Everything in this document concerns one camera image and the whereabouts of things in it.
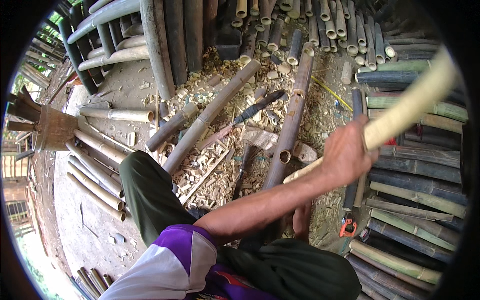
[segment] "bamboo pole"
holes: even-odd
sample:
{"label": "bamboo pole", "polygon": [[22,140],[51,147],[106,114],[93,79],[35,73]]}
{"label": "bamboo pole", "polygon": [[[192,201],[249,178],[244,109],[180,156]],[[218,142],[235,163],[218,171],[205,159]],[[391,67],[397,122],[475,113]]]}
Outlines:
{"label": "bamboo pole", "polygon": [[228,101],[230,101],[241,87],[244,86],[245,83],[260,69],[260,66],[260,63],[257,60],[250,61],[230,80],[227,86],[220,91],[215,99],[208,104],[165,162],[163,168],[169,174],[173,174],[193,145],[197,142],[198,138],[202,135],[205,129],[208,128],[209,124],[217,117]]}
{"label": "bamboo pole", "polygon": [[345,258],[350,262],[354,269],[359,270],[369,279],[406,299],[425,300],[428,297],[428,293],[424,290],[383,272],[351,253],[347,253]]}
{"label": "bamboo pole", "polygon": [[119,198],[123,197],[123,191],[118,182],[94,164],[90,159],[86,158],[87,155],[80,151],[79,148],[75,147],[72,142],[66,142],[65,145],[100,182],[105,184],[105,186],[114,193],[115,196]]}
{"label": "bamboo pole", "polygon": [[162,1],[140,0],[140,13],[147,54],[150,57],[157,89],[163,99],[170,99],[175,95],[175,85],[168,53],[162,3]]}
{"label": "bamboo pole", "polygon": [[111,120],[125,120],[135,122],[148,122],[153,120],[151,110],[109,109],[109,108],[80,108],[80,115],[86,117],[103,118]]}
{"label": "bamboo pole", "polygon": [[[445,249],[450,250],[450,251],[455,251],[455,246],[454,245],[440,239],[439,237],[425,231],[424,229],[422,229],[422,228],[420,228],[420,227],[418,227],[418,226],[416,226],[416,225],[414,225],[410,222],[405,221],[405,217],[408,217],[408,216],[404,216],[404,215],[401,215],[401,214],[398,214],[398,216],[396,216],[394,214],[390,214],[388,212],[381,211],[381,210],[378,210],[378,209],[375,209],[375,208],[370,211],[370,215],[372,217],[380,220],[380,221],[383,221],[387,224],[395,226],[396,228],[399,228],[403,231],[411,233],[411,234],[413,234],[413,235],[415,235],[415,236],[417,236],[421,239],[424,239],[424,240],[430,242],[431,244],[434,244],[436,246],[440,246],[440,247],[445,248]],[[433,223],[433,224],[438,225],[435,222],[428,221],[428,220],[422,220],[422,219],[415,218],[415,217],[410,217],[410,219],[418,220],[419,222],[427,222],[427,223]],[[439,249],[438,252],[445,252],[445,250]]]}
{"label": "bamboo pole", "polygon": [[123,153],[118,152],[117,150],[110,148],[104,142],[97,140],[89,136],[88,134],[81,132],[78,129],[73,131],[73,134],[80,139],[85,144],[89,145],[90,147],[98,150],[100,153],[104,154],[111,160],[115,161],[116,163],[120,164],[127,156]]}
{"label": "bamboo pole", "polygon": [[409,207],[405,205],[399,205],[395,203],[389,203],[385,201],[381,201],[379,197],[372,197],[368,198],[366,202],[366,206],[376,208],[379,210],[387,211],[390,213],[397,213],[405,216],[411,216],[419,219],[426,219],[426,220],[442,220],[442,221],[451,221],[453,219],[452,215],[437,213],[429,210]]}
{"label": "bamboo pole", "polygon": [[417,264],[413,264],[404,259],[387,254],[372,246],[366,245],[358,240],[352,240],[349,247],[381,264],[384,264],[396,271],[409,275],[413,278],[423,280],[432,284],[437,284],[442,273],[433,271]]}

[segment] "ground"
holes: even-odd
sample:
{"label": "ground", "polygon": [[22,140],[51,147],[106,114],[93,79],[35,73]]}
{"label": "ground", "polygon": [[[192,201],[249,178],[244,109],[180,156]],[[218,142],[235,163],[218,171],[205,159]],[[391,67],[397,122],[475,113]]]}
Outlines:
{"label": "ground", "polygon": [[[304,40],[306,39],[306,29],[303,25],[289,24],[285,28],[286,34],[284,35],[287,44],[289,44],[291,34],[296,26],[302,28]],[[284,51],[274,54],[283,60],[287,55]],[[259,49],[255,58],[262,63],[262,68],[255,75],[254,81],[250,80],[233,97],[211,124],[209,130],[205,132],[203,138],[226,126],[232,117],[237,116],[240,111],[251,104],[252,93],[257,88],[264,87],[269,93],[283,88],[287,94],[291,93],[297,67],[293,67],[288,74],[278,72],[278,79],[269,80],[266,74],[269,71],[277,70],[278,66],[269,57],[262,57],[262,51]],[[340,75],[345,61],[350,61],[352,65],[355,65],[354,59],[347,55],[345,49],[340,48],[338,53],[317,51],[312,75],[351,106],[350,91],[357,84],[353,82],[351,85],[343,85],[341,83]],[[167,101],[170,117],[179,111],[186,101],[192,101],[204,108],[228,83],[236,71],[243,67],[237,61],[221,62],[213,49],[204,55],[204,63],[204,70],[190,73],[189,81],[185,85],[177,87],[177,96]],[[48,89],[47,95],[50,95],[50,91],[54,90],[52,87],[58,84],[57,78],[65,74],[66,72],[60,71],[53,74],[52,85]],[[206,82],[215,74],[220,74],[222,81],[219,85],[210,87]],[[101,137],[88,128],[85,122],[123,144],[127,143],[127,134],[135,132],[136,145],[133,148],[145,150],[145,142],[152,129],[150,124],[85,118],[78,116],[78,110],[79,106],[88,105],[97,108],[111,106],[112,108],[155,111],[155,94],[156,84],[149,60],[119,63],[105,76],[105,81],[99,86],[96,95],[89,96],[82,86],[75,87],[69,98],[66,112],[78,117],[82,131],[99,139]],[[349,109],[343,105],[336,105],[336,101],[333,95],[313,80],[311,81],[298,140],[313,147],[318,157],[323,154],[326,135],[333,132],[336,127],[346,124],[351,118]],[[65,103],[66,94],[60,93],[60,97],[54,101],[53,107],[61,108]],[[280,117],[278,124],[273,124],[266,116],[266,112],[263,111],[260,115],[248,120],[247,125],[279,133],[287,105],[288,101],[279,100],[270,107]],[[193,120],[195,117],[185,124],[185,127],[188,128]],[[215,209],[230,201],[238,175],[238,167],[241,164],[239,160],[243,155],[243,142],[240,139],[241,129],[241,126],[235,128],[221,143],[203,151],[193,149],[182,163],[179,171],[174,174],[173,181],[179,185],[179,197],[183,199],[218,157],[225,151],[234,149],[234,154],[228,156],[229,160],[221,161],[212,174],[205,179],[203,185],[193,193],[192,197],[187,199],[187,208]],[[171,152],[178,138],[176,134],[159,155],[165,156]],[[119,151],[123,150],[109,141],[104,140],[104,142]],[[85,148],[91,156],[98,158],[108,166],[114,169],[118,167],[116,163],[102,154],[88,147]],[[263,150],[257,150],[255,154],[256,158],[253,160],[251,170],[243,177],[242,196],[260,190],[268,171],[270,161],[268,154]],[[128,212],[124,222],[113,219],[92,204],[87,197],[80,194],[67,180],[65,175],[68,172],[69,155],[70,153],[66,151],[41,152],[36,154],[33,159],[37,180],[35,203],[42,241],[49,256],[56,260],[56,265],[68,274],[76,274],[76,270],[84,266],[86,269],[96,268],[100,274],[109,274],[113,279],[117,279],[135,263],[145,251],[146,246]],[[314,200],[309,233],[309,240],[313,246],[339,254],[345,251],[349,238],[338,236],[341,219],[345,213],[342,209],[344,197],[345,188],[339,188]],[[365,220],[361,216],[366,216],[366,212],[355,213],[359,228],[363,228]],[[117,233],[124,236],[126,241],[121,243],[119,239],[116,239],[116,243],[111,244],[109,237],[115,237]],[[287,230],[285,236],[290,235],[290,231]]]}

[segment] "purple shirt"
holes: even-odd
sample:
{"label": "purple shirt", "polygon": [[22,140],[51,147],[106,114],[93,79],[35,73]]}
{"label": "purple shirt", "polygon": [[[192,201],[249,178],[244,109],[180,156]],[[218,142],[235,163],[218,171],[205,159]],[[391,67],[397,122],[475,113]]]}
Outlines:
{"label": "purple shirt", "polygon": [[205,229],[167,227],[99,300],[277,300],[216,263],[216,245]]}

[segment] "green bamboo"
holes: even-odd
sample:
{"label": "green bamboo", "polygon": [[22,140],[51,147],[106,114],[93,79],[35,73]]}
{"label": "green bamboo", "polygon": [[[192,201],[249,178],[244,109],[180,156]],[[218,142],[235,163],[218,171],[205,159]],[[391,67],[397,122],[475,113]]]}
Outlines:
{"label": "green bamboo", "polygon": [[421,203],[443,212],[452,214],[461,219],[465,217],[465,206],[448,201],[445,198],[440,198],[433,195],[428,195],[422,192],[410,191],[407,189],[398,188],[396,186],[386,185],[383,183],[372,181],[370,188],[379,192],[384,192],[400,198],[412,200],[413,202]]}
{"label": "green bamboo", "polygon": [[[398,103],[399,99],[400,97],[367,97],[367,106],[368,108],[391,108]],[[465,108],[446,102],[436,103],[425,112],[464,123],[468,120],[468,114]]]}
{"label": "green bamboo", "polygon": [[359,240],[352,240],[349,246],[352,250],[355,250],[381,264],[384,264],[387,267],[425,282],[437,284],[438,280],[442,276],[441,272],[427,269],[391,254],[385,253],[377,248],[364,244]]}
{"label": "green bamboo", "polygon": [[432,244],[435,244],[437,246],[443,247],[445,249],[455,251],[455,246],[447,243],[446,241],[434,236],[433,234],[419,228],[418,226],[415,226],[411,223],[408,223],[401,218],[394,216],[392,214],[389,214],[388,212],[381,211],[379,209],[373,208],[370,212],[370,215],[376,219],[379,219],[380,221],[383,221],[387,224],[390,224],[392,226],[395,226],[401,230],[404,230],[406,232],[409,232],[413,235],[416,235],[417,237],[424,239],[426,241],[429,241]]}
{"label": "green bamboo", "polygon": [[[377,71],[413,71],[423,72],[430,68],[429,60],[402,60],[391,63],[384,63],[377,66]],[[361,67],[357,73],[372,72],[369,67]]]}

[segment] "cut bamboo section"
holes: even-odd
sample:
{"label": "cut bamboo section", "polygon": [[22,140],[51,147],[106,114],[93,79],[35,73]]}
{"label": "cut bamboo section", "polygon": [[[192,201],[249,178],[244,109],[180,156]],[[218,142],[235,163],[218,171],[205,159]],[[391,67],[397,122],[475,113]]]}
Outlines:
{"label": "cut bamboo section", "polygon": [[116,163],[120,164],[127,156],[123,153],[118,152],[117,150],[110,148],[105,143],[97,140],[96,138],[91,137],[90,135],[81,132],[78,129],[73,131],[73,134],[79,138],[82,142],[94,148],[95,150],[100,151],[108,158],[112,159]]}
{"label": "cut bamboo section", "polygon": [[376,208],[379,210],[387,211],[390,213],[397,213],[405,216],[411,216],[419,219],[425,220],[441,220],[441,221],[452,221],[453,215],[437,213],[430,210],[419,209],[415,207],[409,207],[405,205],[389,203],[381,201],[380,197],[368,198],[366,202],[367,207]]}
{"label": "cut bamboo section", "polygon": [[425,267],[413,264],[404,259],[387,254],[372,246],[362,243],[358,240],[352,240],[349,247],[381,264],[384,264],[396,271],[409,275],[413,278],[423,280],[428,283],[437,284],[442,276],[441,272],[433,271]]}
{"label": "cut bamboo section", "polygon": [[[375,209],[375,208],[370,211],[370,215],[372,217],[376,218],[376,219],[379,219],[380,221],[383,221],[387,224],[395,226],[395,227],[397,227],[401,230],[404,230],[408,233],[416,235],[417,237],[419,237],[421,239],[424,239],[424,240],[426,240],[426,241],[428,241],[432,244],[435,244],[437,246],[440,246],[440,247],[445,248],[445,249],[450,250],[450,251],[455,251],[455,246],[454,245],[438,238],[437,236],[423,230],[422,228],[419,228],[416,225],[413,225],[409,222],[406,222],[401,217],[397,217],[393,214],[389,214],[388,212],[384,212],[384,211],[381,211],[381,210],[378,210],[378,209]],[[411,217],[410,219],[414,219],[414,220],[417,219],[419,222],[420,221],[426,221],[426,220],[421,220],[421,219],[413,218],[413,217]]]}
{"label": "cut bamboo section", "polygon": [[370,188],[379,192],[384,192],[393,196],[405,198],[412,200],[413,202],[418,202],[443,212],[452,214],[461,219],[465,217],[466,208],[463,205],[453,203],[447,199],[428,195],[422,192],[414,192],[407,189],[398,188],[391,185],[386,185],[383,183],[378,183],[375,181],[370,182]]}

